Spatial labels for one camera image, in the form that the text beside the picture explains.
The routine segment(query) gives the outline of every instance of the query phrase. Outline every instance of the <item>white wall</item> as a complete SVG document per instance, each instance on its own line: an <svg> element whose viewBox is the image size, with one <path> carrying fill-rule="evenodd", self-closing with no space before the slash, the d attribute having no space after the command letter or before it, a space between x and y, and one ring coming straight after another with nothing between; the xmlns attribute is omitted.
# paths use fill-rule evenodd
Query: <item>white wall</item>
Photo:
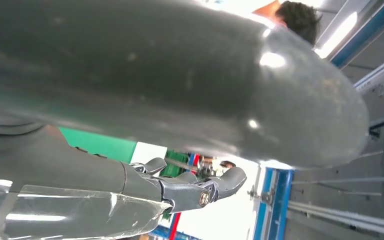
<svg viewBox="0 0 384 240"><path fill-rule="evenodd" d="M133 155L131 156L130 163L146 164L154 158L164 159L166 157L166 152L167 147L165 146L158 146L138 141L134 149ZM154 174L155 177L158 177L159 175L159 172Z"/></svg>
<svg viewBox="0 0 384 240"><path fill-rule="evenodd" d="M202 240L252 239L254 233L255 201L250 199L247 191L255 184L258 164L247 160L231 160L242 168L247 180L237 194L211 203L203 209L182 212L178 232Z"/></svg>

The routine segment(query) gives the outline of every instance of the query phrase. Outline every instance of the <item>blue metal frame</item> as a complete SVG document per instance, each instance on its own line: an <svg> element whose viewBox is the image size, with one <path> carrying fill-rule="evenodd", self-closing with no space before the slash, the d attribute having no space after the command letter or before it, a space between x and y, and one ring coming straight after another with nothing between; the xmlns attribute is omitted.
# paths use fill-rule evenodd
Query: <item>blue metal frame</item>
<svg viewBox="0 0 384 240"><path fill-rule="evenodd" d="M384 28L384 6L360 31L336 54L331 62L337 67L343 67L347 61L361 49L365 43Z"/></svg>
<svg viewBox="0 0 384 240"><path fill-rule="evenodd" d="M187 164L189 166L193 166L194 165L194 161L195 161L195 154L194 153L191 153L190 154L190 157L189 157L189 161L187 162Z"/></svg>
<svg viewBox="0 0 384 240"><path fill-rule="evenodd" d="M157 226L150 235L155 235L158 237L163 237L164 239L169 238L170 230L167 227L164 226ZM184 234L183 232L177 232L175 240L200 240L199 238Z"/></svg>
<svg viewBox="0 0 384 240"><path fill-rule="evenodd" d="M273 168L266 168L261 194L268 193L270 191L273 171L274 171ZM266 203L260 202L257 218L255 221L255 231L254 231L253 240L261 240L264 235L263 227L264 227L264 220L266 218L266 209L267 209Z"/></svg>
<svg viewBox="0 0 384 240"><path fill-rule="evenodd" d="M294 171L267 168L261 194L270 191L274 173L277 174L277 179L275 181L276 189L271 214L266 215L268 213L267 205L261 202L255 224L254 240L283 240L285 236L288 202L291 195Z"/></svg>
<svg viewBox="0 0 384 240"><path fill-rule="evenodd" d="M285 184L283 188L283 199L280 208L279 226L277 229L277 239L283 240L285 237L286 218L288 213L288 203L291 196L291 185L294 178L294 172L292 170L284 171L286 175Z"/></svg>

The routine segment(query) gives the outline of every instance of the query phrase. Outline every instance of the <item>blue beam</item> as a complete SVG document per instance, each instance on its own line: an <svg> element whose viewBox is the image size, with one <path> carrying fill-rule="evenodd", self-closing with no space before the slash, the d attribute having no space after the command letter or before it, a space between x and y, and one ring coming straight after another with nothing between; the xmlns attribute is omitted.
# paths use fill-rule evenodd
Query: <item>blue beam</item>
<svg viewBox="0 0 384 240"><path fill-rule="evenodd" d="M189 166L193 166L194 165L194 161L195 161L195 154L194 153L191 153L190 156L189 156L189 160L187 161L187 164Z"/></svg>
<svg viewBox="0 0 384 240"><path fill-rule="evenodd" d="M273 168L265 169L264 182L262 185L261 195L270 191L270 185L272 184ZM264 236L264 220L266 217L267 205L264 202L260 202L257 218L255 221L255 231L253 240L261 240Z"/></svg>
<svg viewBox="0 0 384 240"><path fill-rule="evenodd" d="M347 64L358 50L364 47L367 41L372 40L376 33L384 28L384 6L380 9L371 20L363 26L360 31L333 57L331 60L338 68Z"/></svg>
<svg viewBox="0 0 384 240"><path fill-rule="evenodd" d="M286 172L286 181L285 181L285 186L283 188L284 194L283 194L283 200L282 200L281 209L280 209L279 227L277 229L277 240L283 240L285 237L286 218L287 218L287 212L288 212L289 198L291 196L291 185L292 185L293 177L294 177L294 171L288 170Z"/></svg>
<svg viewBox="0 0 384 240"><path fill-rule="evenodd" d="M268 225L267 240L278 240L278 232L281 220L282 205L285 195L285 186L287 180L287 171L276 170L278 177L276 181L276 190L274 194L273 206L271 210L271 218Z"/></svg>

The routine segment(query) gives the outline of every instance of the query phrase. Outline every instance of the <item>dark hair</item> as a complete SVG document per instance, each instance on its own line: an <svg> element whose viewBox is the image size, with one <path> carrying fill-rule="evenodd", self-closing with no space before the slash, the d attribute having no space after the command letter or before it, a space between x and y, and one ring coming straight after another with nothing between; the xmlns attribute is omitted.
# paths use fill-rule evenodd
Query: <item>dark hair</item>
<svg viewBox="0 0 384 240"><path fill-rule="evenodd" d="M276 16L282 18L290 30L311 45L316 44L320 18L313 7L300 2L285 1L276 11Z"/></svg>

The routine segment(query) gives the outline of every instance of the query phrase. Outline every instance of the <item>robotic hand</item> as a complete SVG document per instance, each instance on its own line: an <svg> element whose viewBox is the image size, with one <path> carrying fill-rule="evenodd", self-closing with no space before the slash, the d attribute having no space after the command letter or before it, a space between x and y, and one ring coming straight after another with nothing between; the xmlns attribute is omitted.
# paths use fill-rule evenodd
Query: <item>robotic hand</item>
<svg viewBox="0 0 384 240"><path fill-rule="evenodd" d="M161 158L126 164L70 147L44 128L0 135L0 240L120 239L157 227L164 212L201 209L235 194L246 175L234 167L197 180L155 177Z"/></svg>
<svg viewBox="0 0 384 240"><path fill-rule="evenodd" d="M239 167L229 169L221 177L208 177L199 181L191 172L184 172L174 178L150 176L166 165L162 158L154 158L146 164L131 164L144 179L160 186L161 201L171 205L170 213L200 209L209 203L230 197L247 179L245 172Z"/></svg>

